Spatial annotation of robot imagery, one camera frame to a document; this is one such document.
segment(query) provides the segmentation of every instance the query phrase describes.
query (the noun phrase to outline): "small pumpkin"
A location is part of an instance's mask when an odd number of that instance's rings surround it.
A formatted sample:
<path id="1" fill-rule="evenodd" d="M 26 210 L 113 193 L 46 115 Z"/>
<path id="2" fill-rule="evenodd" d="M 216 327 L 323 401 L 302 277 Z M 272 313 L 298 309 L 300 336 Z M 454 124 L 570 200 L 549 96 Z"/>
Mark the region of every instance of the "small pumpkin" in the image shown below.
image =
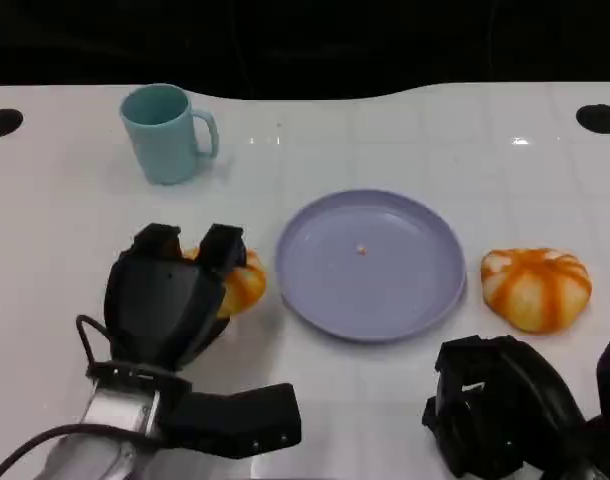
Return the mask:
<path id="1" fill-rule="evenodd" d="M 592 294 L 578 258 L 551 248 L 492 250 L 481 262 L 481 281 L 485 303 L 530 333 L 567 328 Z"/>
<path id="2" fill-rule="evenodd" d="M 198 247 L 183 253 L 189 260 L 198 257 Z M 225 279 L 225 298 L 218 318 L 229 318 L 254 306 L 265 293 L 265 271 L 253 250 L 247 250 L 247 265 L 237 267 Z"/>

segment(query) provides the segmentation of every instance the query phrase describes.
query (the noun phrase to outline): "light blue mug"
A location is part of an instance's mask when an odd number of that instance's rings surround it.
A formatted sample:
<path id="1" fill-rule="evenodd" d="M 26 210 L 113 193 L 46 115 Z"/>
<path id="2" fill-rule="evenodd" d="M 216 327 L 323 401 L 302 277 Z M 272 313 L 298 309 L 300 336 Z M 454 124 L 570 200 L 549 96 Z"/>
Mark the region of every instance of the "light blue mug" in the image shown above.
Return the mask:
<path id="1" fill-rule="evenodd" d="M 191 177 L 201 157 L 218 154 L 218 130 L 211 113 L 193 110 L 181 88 L 147 85 L 130 93 L 120 107 L 121 118 L 145 177 L 152 183 L 171 185 Z M 193 117 L 207 123 L 212 151 L 201 154 Z"/>

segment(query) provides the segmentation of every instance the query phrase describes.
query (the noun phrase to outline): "lavender plate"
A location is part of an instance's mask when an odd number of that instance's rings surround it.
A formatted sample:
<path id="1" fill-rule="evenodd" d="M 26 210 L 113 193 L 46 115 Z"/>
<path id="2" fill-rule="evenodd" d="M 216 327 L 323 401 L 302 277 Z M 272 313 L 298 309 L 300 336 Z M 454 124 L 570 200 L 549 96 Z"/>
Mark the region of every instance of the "lavender plate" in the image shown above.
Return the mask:
<path id="1" fill-rule="evenodd" d="M 456 306 L 463 252 L 424 205 L 377 190 L 323 197 L 303 208 L 278 242 L 285 301 L 338 337 L 384 342 L 415 335 Z"/>

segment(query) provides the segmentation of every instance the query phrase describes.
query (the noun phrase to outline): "cable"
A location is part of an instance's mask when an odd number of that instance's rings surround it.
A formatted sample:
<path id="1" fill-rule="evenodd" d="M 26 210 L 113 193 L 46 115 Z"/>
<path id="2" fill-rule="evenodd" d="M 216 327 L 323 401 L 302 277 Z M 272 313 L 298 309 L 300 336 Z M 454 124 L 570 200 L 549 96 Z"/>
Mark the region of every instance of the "cable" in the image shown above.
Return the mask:
<path id="1" fill-rule="evenodd" d="M 143 447 L 165 448 L 165 443 L 156 438 L 150 438 L 142 433 L 130 432 L 122 428 L 110 427 L 109 425 L 77 423 L 71 425 L 61 425 L 60 427 L 51 428 L 43 433 L 39 433 L 31 438 L 23 445 L 18 447 L 14 452 L 0 464 L 0 478 L 9 470 L 18 460 L 29 453 L 31 450 L 39 446 L 41 443 L 51 440 L 52 438 L 70 435 L 73 433 L 84 433 L 89 435 L 104 435 L 132 442 Z"/>
<path id="2" fill-rule="evenodd" d="M 87 315 L 79 315 L 76 317 L 76 330 L 78 330 L 78 336 L 81 337 L 81 342 L 83 343 L 83 348 L 85 349 L 85 355 L 87 356 L 87 362 L 90 365 L 95 364 L 96 359 L 94 358 L 94 352 L 92 351 L 92 346 L 89 343 L 89 339 L 87 338 L 87 333 L 85 333 L 83 324 L 87 324 L 92 327 L 107 339 L 111 347 L 121 350 L 121 353 L 125 354 L 126 358 L 129 357 L 127 354 L 127 349 L 115 338 L 112 338 L 107 331 L 107 328 L 105 328 L 100 322 L 88 317 Z"/>
<path id="3" fill-rule="evenodd" d="M 238 62 L 238 69 L 240 70 L 241 76 L 243 80 L 247 84 L 247 88 L 249 89 L 250 100 L 254 100 L 254 85 L 249 78 L 249 74 L 247 72 L 247 65 L 245 63 L 245 59 L 243 58 L 243 52 L 241 51 L 241 47 L 238 43 L 238 33 L 236 30 L 236 12 L 234 11 L 234 1 L 235 0 L 227 0 L 227 13 L 229 14 L 229 27 L 230 34 L 232 35 L 232 43 L 234 44 L 234 52 L 236 53 L 236 61 Z"/>

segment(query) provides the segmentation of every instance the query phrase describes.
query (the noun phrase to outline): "white table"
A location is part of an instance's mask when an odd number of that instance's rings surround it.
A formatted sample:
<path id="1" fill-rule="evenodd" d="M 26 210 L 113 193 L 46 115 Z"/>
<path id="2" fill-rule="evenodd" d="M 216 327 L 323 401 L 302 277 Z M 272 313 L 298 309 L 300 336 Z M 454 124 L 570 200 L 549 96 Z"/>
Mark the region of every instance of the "white table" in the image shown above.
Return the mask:
<path id="1" fill-rule="evenodd" d="M 356 346 L 294 318 L 270 281 L 262 303 L 185 376 L 214 392 L 292 382 L 304 440 L 238 462 L 173 452 L 178 478 L 449 479 L 420 415 L 435 392 L 440 344 L 470 334 L 529 341 L 586 415 L 598 413 L 594 372 L 610 338 L 610 136 L 583 130 L 574 115 L 610 104 L 610 84 L 443 85 L 339 102 L 194 95 L 215 114 L 222 153 L 175 187 L 151 186 L 140 173 L 117 114 L 130 90 L 0 87 L 0 108 L 25 115 L 0 138 L 0 461 L 33 434 L 79 418 L 90 384 L 74 318 L 102 318 L 110 266 L 143 226 L 179 225 L 189 247 L 212 222 L 242 225 L 271 270 L 290 215 L 354 187 L 401 192 L 444 216 L 467 259 L 464 305 L 420 338 Z M 573 328 L 524 336 L 484 306 L 481 257 L 515 246 L 570 249 L 586 263 L 594 294 Z M 94 346 L 107 352 L 102 339 Z M 30 478 L 45 452 L 6 479 Z"/>

